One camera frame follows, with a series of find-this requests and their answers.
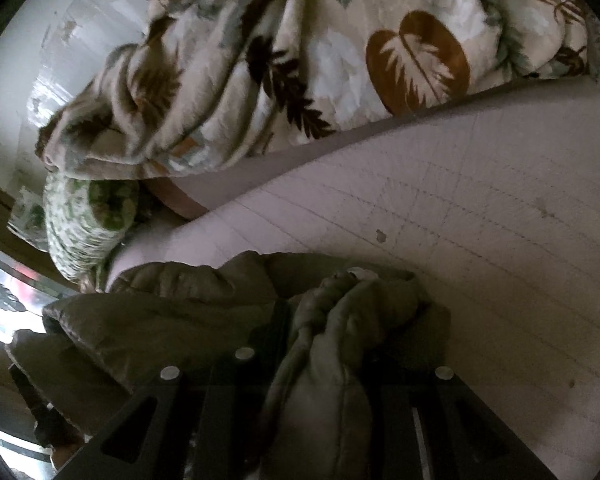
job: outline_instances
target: leaf print blanket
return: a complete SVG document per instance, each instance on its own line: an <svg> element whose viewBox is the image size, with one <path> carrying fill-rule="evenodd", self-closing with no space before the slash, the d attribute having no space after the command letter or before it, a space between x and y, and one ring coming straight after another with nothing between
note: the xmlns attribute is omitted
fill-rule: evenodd
<svg viewBox="0 0 600 480"><path fill-rule="evenodd" d="M149 0L149 23L41 129L49 167L221 170L517 76L586 70L580 0Z"/></svg>

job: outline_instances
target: green and white cushion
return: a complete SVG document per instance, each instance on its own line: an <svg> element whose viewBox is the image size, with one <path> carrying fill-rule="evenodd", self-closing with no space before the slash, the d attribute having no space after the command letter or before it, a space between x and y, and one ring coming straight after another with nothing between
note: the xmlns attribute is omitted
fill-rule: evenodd
<svg viewBox="0 0 600 480"><path fill-rule="evenodd" d="M68 280L103 264L133 225L135 180L75 180L49 173L43 197L49 254Z"/></svg>

